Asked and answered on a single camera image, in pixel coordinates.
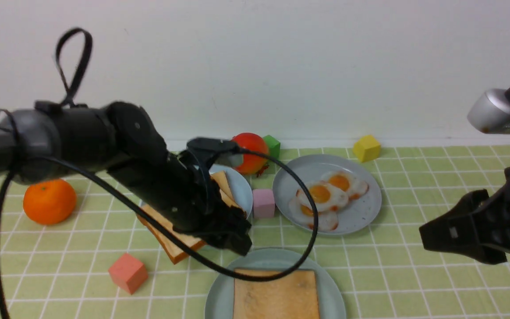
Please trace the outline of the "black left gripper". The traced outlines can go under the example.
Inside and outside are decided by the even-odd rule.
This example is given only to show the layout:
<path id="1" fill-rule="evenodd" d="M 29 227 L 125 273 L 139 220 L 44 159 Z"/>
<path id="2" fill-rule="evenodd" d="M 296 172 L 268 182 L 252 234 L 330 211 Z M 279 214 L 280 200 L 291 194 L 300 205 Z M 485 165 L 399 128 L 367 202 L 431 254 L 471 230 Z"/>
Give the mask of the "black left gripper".
<path id="1" fill-rule="evenodd" d="M 212 213 L 214 196 L 218 196 L 218 192 L 210 189 L 213 181 L 208 172 L 184 165 L 174 154 L 168 154 L 166 159 L 156 163 L 127 158 L 109 166 L 107 173 L 169 220 L 175 232 L 199 238 L 207 245 L 239 256 L 249 252 L 251 225 L 243 217 L 242 210 L 221 208 L 218 216 Z M 140 216 L 184 252 L 195 253 L 146 212 Z"/>

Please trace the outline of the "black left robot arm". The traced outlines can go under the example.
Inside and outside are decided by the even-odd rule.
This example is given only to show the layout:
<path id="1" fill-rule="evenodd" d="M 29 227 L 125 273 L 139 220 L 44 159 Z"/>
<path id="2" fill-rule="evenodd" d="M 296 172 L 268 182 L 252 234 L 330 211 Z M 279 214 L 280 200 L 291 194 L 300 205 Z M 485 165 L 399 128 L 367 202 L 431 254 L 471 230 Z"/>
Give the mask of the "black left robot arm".
<path id="1" fill-rule="evenodd" d="M 219 157 L 236 162 L 231 140 L 197 137 L 175 155 L 142 107 L 115 102 L 103 108 L 41 106 L 13 111 L 0 121 L 0 175 L 36 184 L 74 174 L 53 158 L 88 172 L 106 171 L 170 221 L 179 233 L 245 256 L 251 227 L 211 179 Z"/>

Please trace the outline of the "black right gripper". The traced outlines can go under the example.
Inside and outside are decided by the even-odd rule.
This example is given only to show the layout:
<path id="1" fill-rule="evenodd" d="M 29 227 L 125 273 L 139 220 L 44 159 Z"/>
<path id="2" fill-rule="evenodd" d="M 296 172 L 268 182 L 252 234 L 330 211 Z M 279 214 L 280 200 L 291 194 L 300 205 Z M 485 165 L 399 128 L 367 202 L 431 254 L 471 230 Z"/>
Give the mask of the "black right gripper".
<path id="1" fill-rule="evenodd" d="M 447 213 L 419 228 L 424 249 L 453 253 L 497 265 L 510 254 L 510 167 L 506 183 L 493 195 L 472 191 Z"/>

